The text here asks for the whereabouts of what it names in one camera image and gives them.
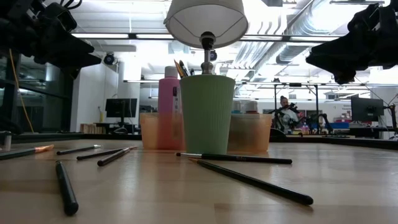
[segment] green plastic cup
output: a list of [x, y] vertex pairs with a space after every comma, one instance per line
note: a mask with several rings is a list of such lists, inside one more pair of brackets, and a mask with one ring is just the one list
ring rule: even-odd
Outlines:
[[187, 152], [226, 154], [235, 80], [194, 75], [180, 85]]

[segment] pink bottle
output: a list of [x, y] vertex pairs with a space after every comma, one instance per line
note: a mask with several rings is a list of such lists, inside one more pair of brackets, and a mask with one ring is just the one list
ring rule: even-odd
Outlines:
[[180, 80], [175, 67], [168, 66], [164, 71], [164, 78], [159, 80], [159, 114], [180, 112]]
[[182, 146], [182, 107], [180, 80], [175, 67], [165, 68], [165, 78], [159, 80], [158, 149], [179, 150]]

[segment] computer monitor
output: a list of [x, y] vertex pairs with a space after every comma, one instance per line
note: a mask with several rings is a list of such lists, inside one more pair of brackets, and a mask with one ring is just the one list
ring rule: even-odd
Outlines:
[[351, 97], [353, 121], [379, 121], [384, 115], [383, 100]]
[[124, 124], [124, 118], [135, 118], [137, 108], [137, 99], [106, 99], [106, 117], [121, 118]]

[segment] white lamp shade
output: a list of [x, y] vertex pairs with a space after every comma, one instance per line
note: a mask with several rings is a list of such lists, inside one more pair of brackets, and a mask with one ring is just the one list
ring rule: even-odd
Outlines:
[[164, 24], [175, 39], [196, 48], [202, 48], [202, 33], [212, 32], [214, 49], [238, 41], [249, 27], [242, 0], [173, 0]]

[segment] translucent orange bin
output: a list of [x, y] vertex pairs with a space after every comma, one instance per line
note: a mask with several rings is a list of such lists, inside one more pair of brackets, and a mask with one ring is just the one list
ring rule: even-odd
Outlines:
[[144, 149], [185, 150], [182, 114], [141, 113]]
[[[140, 124], [144, 149], [185, 150], [182, 114], [141, 113]], [[267, 152], [271, 124], [270, 114], [232, 114], [228, 152]]]
[[267, 152], [271, 114], [232, 114], [228, 152]]

